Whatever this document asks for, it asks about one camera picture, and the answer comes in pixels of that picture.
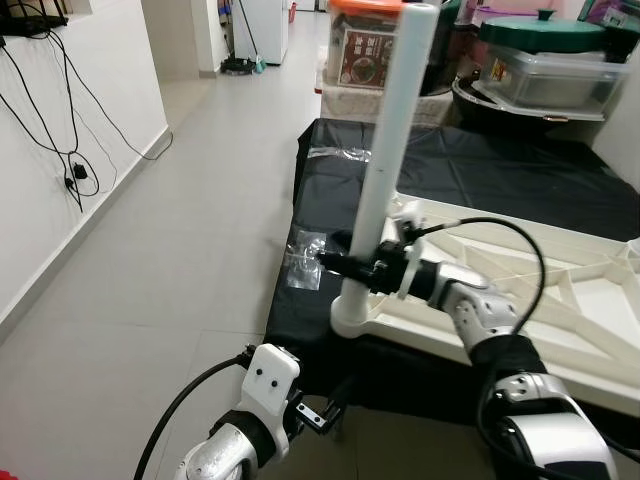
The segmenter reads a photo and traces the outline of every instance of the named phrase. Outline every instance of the label on container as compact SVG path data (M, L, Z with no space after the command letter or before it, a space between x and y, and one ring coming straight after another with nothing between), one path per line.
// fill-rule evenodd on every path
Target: label on container
M495 80L496 82L501 82L505 85L509 85L511 81L511 75L507 71L507 64L496 58L493 62L493 67L491 67L491 73L489 74L491 80Z
M384 88L395 34L345 29L338 85Z
M491 67L491 80L496 80L500 82L504 75L507 73L507 64L502 60L496 58L493 62L493 67Z

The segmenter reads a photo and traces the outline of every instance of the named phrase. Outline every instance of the table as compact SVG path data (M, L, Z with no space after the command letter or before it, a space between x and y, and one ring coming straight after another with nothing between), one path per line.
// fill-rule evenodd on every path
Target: table
M294 213L288 243L299 231L331 234L353 227L374 127L319 119L300 137ZM414 129L398 182L402 193L579 230L616 240L640 236L640 198L588 147L538 144L455 128ZM357 374L351 402L368 408L470 424L480 379L462 364L380 338L347 340L329 325L341 278L322 272L317 290L287 285L283 264L265 342L303 363L300 388L327 396ZM583 404L597 426L640 444L640 420Z

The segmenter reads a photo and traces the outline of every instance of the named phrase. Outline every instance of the tiled floor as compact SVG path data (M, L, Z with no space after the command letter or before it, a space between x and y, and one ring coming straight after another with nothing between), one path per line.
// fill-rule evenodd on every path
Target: tiled floor
M173 148L0 347L0 470L21 480L131 478L181 386L260 341L291 217L296 138L320 111L315 52L328 26L327 15L299 12L282 67L216 79ZM172 478L234 405L239 381L224 372L185 402L149 480ZM306 433L260 478L484 480L484 452L468 429L353 409L342 441Z

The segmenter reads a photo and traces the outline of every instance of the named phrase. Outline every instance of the orange lid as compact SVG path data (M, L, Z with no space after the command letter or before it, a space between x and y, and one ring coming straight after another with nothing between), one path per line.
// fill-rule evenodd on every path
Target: orange lid
M329 0L329 5L349 15L362 12L397 14L404 7L402 0Z

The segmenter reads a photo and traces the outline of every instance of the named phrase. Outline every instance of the electrical wire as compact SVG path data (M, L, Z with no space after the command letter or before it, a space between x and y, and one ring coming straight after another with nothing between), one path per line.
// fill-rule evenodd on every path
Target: electrical wire
M148 157L148 156L144 155L143 153L139 152L133 145L131 145L131 142L127 139L127 137L122 132L122 130L116 125L116 123L111 119L109 114L106 112L106 110L102 106L102 103L100 102L100 100L98 100L96 95L91 91L91 89L84 82L84 80L82 79L82 77L78 73L78 70L76 69L75 65L73 64L73 62L71 61L71 59L67 55L66 51L64 51L62 39L60 38L60 36L56 32L54 32L53 30L50 30L50 33L51 33L51 36L53 37L54 43L56 43L56 45L58 45L58 47L62 50L62 53L63 53L66 61L68 61L69 65L71 65L71 69L73 70L73 72L74 72L76 78L78 79L78 81L80 82L80 84L85 88L87 93L89 93L91 98L93 98L93 100L98 105L98 108L100 109L100 111L102 112L104 117L111 124L111 126L116 130L116 132L118 132L118 134L120 135L120 137L122 138L124 143L129 147L129 149L131 151L133 151L134 153L136 153L137 155L140 155L140 157L144 158L145 160L151 160L151 161L158 160L164 154L164 152L166 152L171 147L171 145L173 144L173 133L171 133L171 135L169 137L169 143L167 144L167 146L164 147L162 149L162 151L160 151L160 153L158 153L155 157Z
M191 394L191 392L193 392L202 382L207 380L209 377L215 375L218 372L221 372L225 368L231 367L233 365L241 365L242 362L246 360L247 358L246 355L247 355L246 352L243 352L240 355L235 356L234 358L230 358L229 360L225 360L224 362L221 362L209 368L208 370L198 375L198 377L196 377L191 383L189 383L189 385L184 387L182 391L178 393L176 398L173 400L173 402L171 402L171 405L169 405L169 408L167 408L167 410L162 414L162 417L160 417L160 420L158 420L158 423L153 429L153 432L151 433L151 437L149 437L149 440L147 441L147 445L144 447L144 450L142 451L142 456L138 461L138 466L133 476L133 480L143 479L144 471L147 468L147 464L149 463L149 459L151 458L153 449L156 446L156 443L158 443L158 439L160 438L160 435L162 435L162 431L167 426L167 423L169 423L169 420L171 419L173 414L176 412L180 404L184 401L184 399L187 398Z
M60 69L60 72L64 75L64 70L62 65L60 64L60 61L58 60L58 57L56 55L56 50L55 50L55 46L53 44L53 41L47 37L47 40L49 40L49 45L51 46L52 49L52 53L53 53L53 58L56 61L56 64L58 65L58 68ZM93 137L93 140L96 142L96 144L98 145L98 147L100 148L100 150L102 150L102 153L104 153L105 157L107 158L107 161L109 162L109 164L111 165L111 168L113 168L113 181L111 182L111 186L109 187L108 190L99 190L99 188L96 190L96 193L108 193L111 190L113 190L113 187L116 184L116 181L118 180L118 167L116 167L116 165L113 163L113 160L111 159L111 155L109 155L109 152L107 151L107 149L104 147L104 145L102 145L102 143L100 142L100 140L98 139L98 136L95 134L95 132L89 127L89 125L87 124L87 122L85 121L84 117L80 114L80 112L78 112L78 110L75 108L75 106L73 107L73 111L74 113L78 116L78 119L80 120L80 123L82 123L82 125L84 125L84 127L86 128L86 130L89 132L89 134L91 135L91 137Z
M443 223L441 225L436 225L434 227L419 229L416 232L416 236L422 237L424 235L438 232L440 230L445 230L445 229L457 227L460 225L468 225L471 223L494 223L497 225L502 225L507 228L510 228L511 230L518 233L522 238L524 238L524 240L531 246L531 249L533 250L533 252L535 253L538 259L538 268L540 271L540 276L538 278L536 294L534 295L533 299L529 303L527 310L524 312L524 314L522 314L522 317L520 317L520 320L518 321L518 323L516 323L516 325L513 327L513 330L511 331L512 335L517 335L520 332L520 330L522 330L522 327L524 327L524 325L529 321L529 319L531 318L531 315L533 314L535 309L538 307L538 303L540 303L540 299L542 298L542 294L544 293L544 286L547 281L547 269L544 265L544 255L542 254L542 250L540 250L540 247L538 247L538 244L531 237L531 235L529 235L525 230L520 228L515 223L509 222L508 220L503 220L501 218L495 218L495 217L471 217L471 218L464 218L462 220L456 220L451 223Z
M440 230L445 230L445 229L457 227L460 225L466 225L466 224L472 224L472 223L493 223L493 224L502 225L507 228L510 228L511 230L518 233L531 246L533 252L536 255L536 258L538 261L538 267L540 271L538 284L536 288L536 294L534 295L533 299L529 303L527 310L522 315L520 320L516 323L516 325L514 326L513 330L510 333L512 338L515 338L515 336L518 335L518 333L522 330L525 324L530 320L531 315L533 314L538 304L540 303L540 300L544 293L544 287L546 283L546 267L544 264L544 255L542 254L542 250L540 249L536 241L518 225L512 222L509 222L507 220L494 218L494 217L472 217L472 218L457 220L451 223L444 223L441 225L436 225L434 227L420 229L418 230L418 232L416 232L416 236L421 237L421 236L428 235L430 233L434 233ZM507 347L505 348L503 354L506 351L508 351L510 347L511 347L511 343L507 344ZM487 431L487 427L485 426L484 412L485 412L485 406L486 406L485 402L489 398L491 389L493 388L493 385L495 384L495 381L496 381L496 372L497 372L497 360L494 361L493 365L490 367L489 372L486 375L485 382L483 383L480 389L480 396L479 396L477 409L476 409L476 428L478 429L478 432L482 440L491 448L493 452L497 453L504 460L510 462L513 465L517 465L525 470L528 470L530 473L536 474L539 477L547 478L549 480L581 480L578 477L575 477L573 475L567 475L561 472L539 467L533 463L525 462L524 460L516 457L511 452L503 448L501 445L495 442L493 438L491 438L491 435L489 434L489 432ZM609 438L607 435L603 434L602 432L599 432L599 433L602 436L602 438L605 440L605 442L607 442L612 448L620 452L622 455L625 455L626 457L632 460L635 460L636 462L640 460L640 457L638 455L634 454L633 452L626 449L619 443L615 442L613 439Z
M42 16L42 18L45 21L45 25L48 27L48 23L47 22L47 17L45 15L45 13L43 11L40 11L38 8L34 7L33 5L29 5L29 4L22 4L22 2L20 2L20 4L14 4L14 5L9 5L9 8L13 8L13 7L22 7L23 11L24 11L24 7L30 8L33 11L35 11L36 13L38 13L40 16ZM77 125L76 125L76 119L75 119L75 115L78 115L81 122L84 124L84 126L87 128L87 130L89 131L89 133L91 134L91 136L94 138L94 140L96 141L96 143L98 144L98 146L100 147L100 149L103 151L103 153L106 155L107 160L109 162L109 164L111 165L111 167L114 169L114 180L112 182L112 185L110 187L110 190L113 189L113 186L115 185L115 182L117 181L117 176L118 176L118 169L115 166L115 164L113 163L113 161L111 160L111 156L109 155L109 153L106 151L106 149L104 148L104 146L98 141L97 136L95 135L95 133L89 128L89 126L87 125L87 123L84 121L84 119L82 119L79 115L79 112L75 109L74 105L73 105L73 96L71 93L71 86L70 86L70 82L69 82L69 73L68 73L68 65L71 65L71 68L75 74L75 76L77 77L78 81L81 83L81 85L87 90L87 92L90 94L90 96L92 97L92 99L96 102L96 104L98 105L98 107L100 108L102 114L105 116L105 118L108 120L108 122L111 124L111 126L118 132L118 134L120 135L120 137L122 138L122 140L125 142L125 144L132 150L134 151L137 155L139 155L140 157L146 159L146 160L157 160L159 159L162 154L164 154L164 152L166 152L169 147L171 147L171 145L173 144L173 133L170 136L169 139L169 143L165 146L165 148L160 151L158 153L158 155L156 155L155 157L148 157L146 155L143 155L141 152L139 152L135 147L133 147L131 145L131 142L129 142L129 140L126 138L126 136L124 135L124 133L122 132L122 130L116 125L116 123L111 119L111 117L107 114L106 110L104 109L104 107L102 106L101 102L98 100L98 98L96 97L96 95L91 91L91 89L88 87L88 85L84 82L84 80L81 78L80 74L78 73L78 70L76 69L75 65L73 64L73 62L71 61L71 58L69 57L69 55L66 52L66 48L64 46L64 42L62 41L62 39L60 38L60 36L55 33L51 28L49 28L49 30L47 32L45 32L45 35L43 37L29 37L29 38L33 38L33 39L37 39L37 40L48 40L50 42L50 45L52 46L52 48L54 48L54 44L61 50L62 55L63 55L63 59L64 59L64 68L62 68L60 66L60 62L58 61L56 55L55 55L55 49L54 49L54 58L56 60L56 63L58 64L58 67L60 67L63 70L63 74L65 77L65 83L66 83L66 90L67 90L67 95L69 98L69 109L71 112L71 121L72 121L72 126L73 126L73 132L74 132L74 143L75 143L75 147L73 150L71 150L70 152L61 152L56 146L55 143L52 143L53 148L47 147L46 145L43 145L42 142L39 142L36 138L35 135L33 135L29 129L26 127L26 125L24 124L24 122L22 121L22 119L17 115L17 113L15 112L15 110L9 105L9 103L6 101L6 99L4 97L0 97L3 101L3 103L7 106L7 108L9 108L9 110L11 111L11 113L14 115L14 117L16 117L16 119L18 120L18 122L20 123L20 125L23 127L23 129L27 132L27 134L31 137L31 139L40 147L45 148L49 151L55 152L58 154L58 156L60 157L60 160L63 164L63 168L64 168L64 178L67 178L67 170L70 171L71 176L72 176L72 181L73 184L72 185L67 185L67 182L65 180L65 187L67 188L67 190L69 191L69 193L71 194L71 196L74 198L74 200L76 201L76 203L78 203L78 206L80 207L80 211L82 211L82 200L81 197L91 197L94 195L97 195L98 193L102 193L100 190L100 180L95 172L95 169L93 168L93 166L91 165L91 162L89 162L89 160L82 154L80 154L77 150L78 150L78 143L79 143L79 139L78 139L78 131L77 131ZM23 86L25 88L25 90L28 92L28 87L26 86L26 82L24 81L24 78L21 78ZM35 102L33 102L33 99L31 99L31 103L33 105L33 107L38 111ZM91 170L92 174L94 175L95 181L94 186L95 186L95 191L93 193L81 193L79 191L78 188L78 183L77 183L77 179L76 176L74 174L74 170L73 170L73 166L71 163L71 156L72 155L78 155L84 163L87 164L87 166L89 167L89 169Z
M29 87L28 87L27 82L26 82L26 80L24 78L24 75L22 74L22 70L20 70L20 67L18 66L17 62L15 61L13 56L9 53L9 51L6 49L6 47L3 46L2 50L7 55L7 57L9 58L11 63L13 64L14 68L16 69L16 71L18 73L18 76L20 78L20 82L22 83L24 91L27 94L27 98L29 99L29 102L31 103L31 106L33 107L33 109L35 110L38 118L40 119L40 123L42 124L42 127L44 128L44 131L45 131L45 133L47 135L47 138L51 142L51 147L48 147L47 145L44 145L42 142L40 142L40 141L38 141L36 139L36 137L33 135L33 133L31 133L29 128L25 125L25 123L22 121L20 116L13 109L13 107L11 107L11 105L9 104L7 99L2 94L0 94L0 99L5 104L5 106L9 109L9 111L13 114L13 116L18 120L18 123L22 126L22 128L25 130L25 132L28 134L28 136L37 145L39 145L40 147L44 148L45 150L48 150L48 151L51 151L51 152L55 152L58 155L58 158L60 159L60 162L62 163L62 167L64 169L64 174L63 175L64 175L64 178L65 178L65 188L69 191L71 197L78 204L78 207L80 208L80 211L82 212L83 211L83 209L82 209L82 198L81 198L81 195L79 193L77 193L77 181L76 181L75 175L73 173L73 168L71 167L71 162L70 162L70 154L72 152L61 152L60 149L58 149L58 147L56 146L55 141L53 140L53 136L51 135L51 132L49 131L49 128L47 127L47 123L45 122L42 114L40 113L40 110L38 109L38 106L36 105L35 101L33 100L33 97L31 95L31 91L29 90ZM65 161L65 159L63 158L64 155L67 155L67 161ZM72 193L72 191L70 190L69 186L67 186L67 184L66 184L67 170L70 170L71 175L73 177L73 182L76 183L77 196Z
M628 448L624 447L620 443L616 442L613 438L611 438L608 435L605 435L602 432L600 432L600 436L602 436L604 441L607 442L607 445L609 445L611 448L616 450L618 453L620 453L621 455L624 455L625 457L627 457L630 460L633 460L636 463L640 463L640 455L638 455L637 453L632 452L631 450L629 450Z

